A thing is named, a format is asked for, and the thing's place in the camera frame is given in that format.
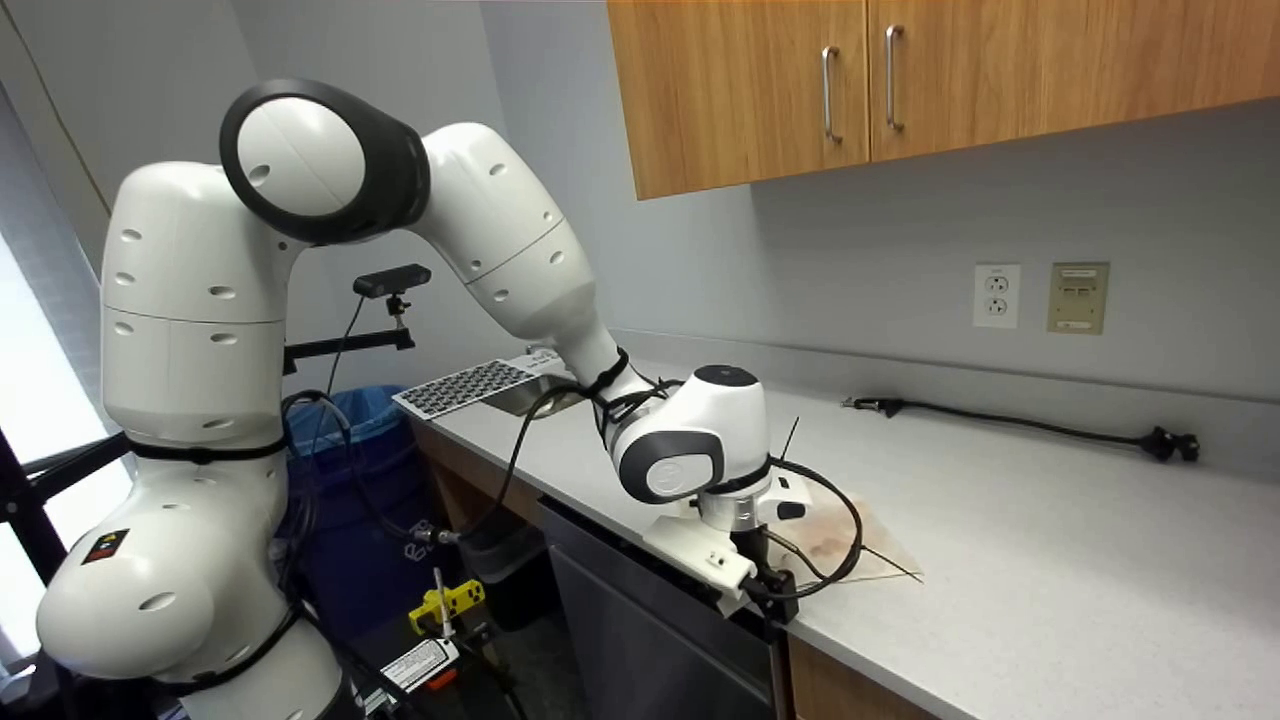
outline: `cabinet handle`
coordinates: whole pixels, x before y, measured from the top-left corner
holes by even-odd
[[[885,123],[887,126],[905,126],[905,120],[900,120],[900,113],[895,113],[895,55],[900,55],[900,41],[905,41],[905,27],[900,24],[887,24],[885,27],[885,42],[882,42],[882,52],[885,52]]]
[[[835,132],[835,98],[834,98],[834,71],[835,71],[835,65],[842,65],[842,49],[834,49],[834,42],[823,42],[822,52],[817,52],[817,65],[822,65],[822,77],[823,77],[823,138],[827,142],[846,142],[846,137]]]

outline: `upper cabinet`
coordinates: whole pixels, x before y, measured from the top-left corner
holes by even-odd
[[[1280,95],[1280,0],[608,0],[642,194]]]

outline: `electrical outlet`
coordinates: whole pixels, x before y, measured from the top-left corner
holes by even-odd
[[[1048,328],[1102,334],[1107,321],[1107,275],[1112,265],[1105,258],[1053,265]]]
[[[1018,328],[1022,265],[972,265],[972,328]]]

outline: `countertop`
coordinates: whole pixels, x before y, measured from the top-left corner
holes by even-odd
[[[1280,716],[1280,485],[769,387],[777,448],[796,417],[790,457],[925,579],[808,594],[793,634],[939,716]],[[437,425],[499,463],[517,439],[487,404]],[[626,497],[583,404],[533,425],[522,473],[634,539],[664,510]]]

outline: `blue bin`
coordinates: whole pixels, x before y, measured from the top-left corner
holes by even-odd
[[[430,467],[393,404],[397,387],[357,387],[290,411],[295,570],[334,634],[397,624],[430,586],[414,539],[393,528],[437,520]]]

